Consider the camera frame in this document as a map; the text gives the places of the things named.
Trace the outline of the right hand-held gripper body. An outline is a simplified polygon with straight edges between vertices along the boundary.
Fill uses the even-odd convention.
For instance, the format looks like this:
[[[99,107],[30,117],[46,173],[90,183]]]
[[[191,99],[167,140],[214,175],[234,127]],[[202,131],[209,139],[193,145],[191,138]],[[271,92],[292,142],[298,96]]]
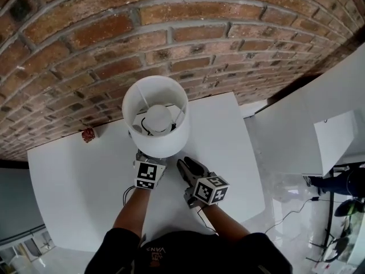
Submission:
[[[217,204],[225,199],[230,184],[221,176],[202,169],[202,174],[182,171],[182,178],[188,183],[184,199],[189,208],[198,207],[201,202],[205,206]]]

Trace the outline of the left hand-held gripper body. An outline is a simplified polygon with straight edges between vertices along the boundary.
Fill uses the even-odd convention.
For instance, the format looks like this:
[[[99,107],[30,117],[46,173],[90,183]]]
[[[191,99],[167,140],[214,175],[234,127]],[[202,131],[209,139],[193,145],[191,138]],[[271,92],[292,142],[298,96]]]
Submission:
[[[166,168],[166,158],[154,158],[138,150],[133,161],[136,188],[154,190],[162,178]]]

